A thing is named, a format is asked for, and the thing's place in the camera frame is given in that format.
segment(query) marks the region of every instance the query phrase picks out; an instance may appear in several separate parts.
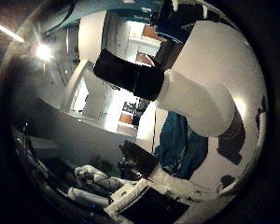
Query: fisheye lens view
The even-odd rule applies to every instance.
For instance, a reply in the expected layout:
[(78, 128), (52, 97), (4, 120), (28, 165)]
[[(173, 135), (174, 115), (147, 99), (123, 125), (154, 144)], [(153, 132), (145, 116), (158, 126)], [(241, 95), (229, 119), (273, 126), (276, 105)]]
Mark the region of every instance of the fisheye lens view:
[(259, 57), (225, 11), (71, 0), (38, 1), (26, 16), (17, 32), (0, 22), (12, 40), (4, 129), (49, 209), (74, 223), (201, 224), (241, 193), (271, 104)]

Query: ceiling light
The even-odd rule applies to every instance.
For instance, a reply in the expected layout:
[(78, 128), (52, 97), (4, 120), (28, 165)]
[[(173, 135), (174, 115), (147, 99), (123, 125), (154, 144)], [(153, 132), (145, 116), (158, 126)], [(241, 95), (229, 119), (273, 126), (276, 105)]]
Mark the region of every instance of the ceiling light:
[(5, 33), (6, 35), (11, 36), (12, 38), (14, 38), (15, 40), (19, 41), (19, 42), (24, 42), (24, 39), (21, 38), (19, 35), (16, 35), (15, 33), (11, 32), (10, 30), (8, 30), (7, 28), (5, 28), (4, 26), (0, 25), (0, 31), (2, 31), (3, 33)]
[(48, 61), (53, 58), (50, 48), (44, 44), (40, 44), (37, 46), (36, 56), (44, 61)]

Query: cable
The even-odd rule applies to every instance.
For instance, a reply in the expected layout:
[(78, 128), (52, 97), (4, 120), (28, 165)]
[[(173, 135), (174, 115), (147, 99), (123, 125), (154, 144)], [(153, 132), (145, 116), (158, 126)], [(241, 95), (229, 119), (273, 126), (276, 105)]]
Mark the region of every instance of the cable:
[(49, 30), (47, 30), (45, 33), (45, 36), (48, 36), (51, 32), (53, 32), (55, 29), (57, 29), (58, 27), (60, 27), (73, 13), (75, 6), (76, 6), (76, 2), (77, 0), (73, 1), (71, 3), (70, 8), (68, 9), (65, 17), (63, 18), (63, 20), (61, 22), (59, 22), (57, 25), (53, 26), (52, 28), (50, 28)]

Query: white wall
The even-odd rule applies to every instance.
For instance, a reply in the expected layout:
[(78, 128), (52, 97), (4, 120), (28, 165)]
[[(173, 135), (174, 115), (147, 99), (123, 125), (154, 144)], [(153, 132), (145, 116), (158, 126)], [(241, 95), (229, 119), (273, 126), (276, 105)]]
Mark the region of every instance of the white wall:
[(101, 53), (105, 14), (106, 11), (95, 12), (81, 19), (78, 31), (80, 60), (95, 63)]
[(88, 118), (99, 119), (105, 103), (104, 82), (89, 69), (85, 70), (83, 77), (89, 95), (82, 114)]

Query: black joint cover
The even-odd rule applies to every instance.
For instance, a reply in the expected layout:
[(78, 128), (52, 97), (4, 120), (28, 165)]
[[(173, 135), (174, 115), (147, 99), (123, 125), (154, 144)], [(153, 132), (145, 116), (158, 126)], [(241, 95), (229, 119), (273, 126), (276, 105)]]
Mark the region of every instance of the black joint cover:
[(99, 78), (151, 101), (158, 97), (164, 80), (162, 70), (126, 62), (107, 49), (102, 50), (93, 72)]
[(124, 141), (120, 146), (123, 156), (133, 164), (134, 170), (144, 178), (148, 178), (158, 164), (158, 160), (140, 146), (130, 141)]

